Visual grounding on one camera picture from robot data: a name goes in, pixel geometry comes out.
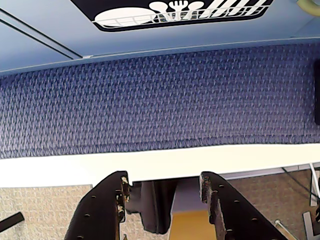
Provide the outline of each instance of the fork icon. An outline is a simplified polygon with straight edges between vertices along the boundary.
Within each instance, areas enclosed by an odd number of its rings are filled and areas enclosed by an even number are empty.
[[[175,21],[180,21],[180,12],[182,9],[186,8],[188,6],[188,1],[184,0],[180,0],[180,1],[171,1],[169,2],[169,6],[170,8],[175,10],[175,16],[174,16],[174,20]]]

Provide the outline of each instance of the utensil icon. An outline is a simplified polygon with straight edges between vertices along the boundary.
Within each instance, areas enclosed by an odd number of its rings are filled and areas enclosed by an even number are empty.
[[[267,0],[259,0],[253,8],[251,8],[246,14],[245,16],[249,16],[251,14],[253,14],[262,4],[264,4]]]
[[[156,13],[142,7],[120,7],[99,13],[94,22],[102,27],[129,27],[152,21]]]
[[[187,14],[182,18],[183,20],[189,20],[192,18],[192,13],[194,10],[198,10],[202,8],[205,5],[203,1],[194,1],[188,5],[188,9],[190,11],[187,12]]]
[[[174,16],[174,20],[175,21],[180,21],[180,12],[182,11],[182,9],[186,8],[188,6],[188,1],[184,0],[180,0],[180,1],[171,1],[169,2],[169,6],[170,8],[175,10],[175,16]]]
[[[250,0],[241,0],[234,9],[232,9],[232,11],[228,14],[228,16],[233,16],[236,15],[241,8],[243,8]]]
[[[151,8],[154,11],[160,12],[164,16],[165,20],[169,21],[169,15],[166,14],[168,5],[165,2],[162,2],[162,1],[151,2],[149,4],[149,8]]]
[[[211,18],[219,17],[225,11],[228,11],[228,8],[230,8],[236,1],[237,0],[227,0],[213,15],[211,15]]]
[[[200,19],[204,19],[209,17],[211,13],[220,6],[225,0],[213,0],[213,2],[207,7],[208,10],[204,11],[201,16],[199,17]]]

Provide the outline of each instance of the white dish icon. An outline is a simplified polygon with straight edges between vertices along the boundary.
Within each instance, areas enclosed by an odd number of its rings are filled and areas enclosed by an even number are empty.
[[[102,27],[130,27],[145,24],[155,17],[155,12],[147,8],[120,7],[99,13],[94,21]]]

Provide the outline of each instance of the dish rack icon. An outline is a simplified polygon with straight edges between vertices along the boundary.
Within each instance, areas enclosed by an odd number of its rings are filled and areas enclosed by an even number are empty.
[[[248,17],[258,16],[270,5],[218,7],[197,10],[169,11],[152,14],[130,15],[113,18],[95,19],[97,23],[106,29],[125,28],[132,26],[160,25],[185,21],[217,20],[222,22],[229,18],[245,20]]]

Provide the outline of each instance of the dark gray fabric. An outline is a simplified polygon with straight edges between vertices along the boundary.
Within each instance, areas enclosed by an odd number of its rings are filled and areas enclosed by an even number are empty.
[[[320,44],[141,57],[0,77],[0,158],[320,142]]]

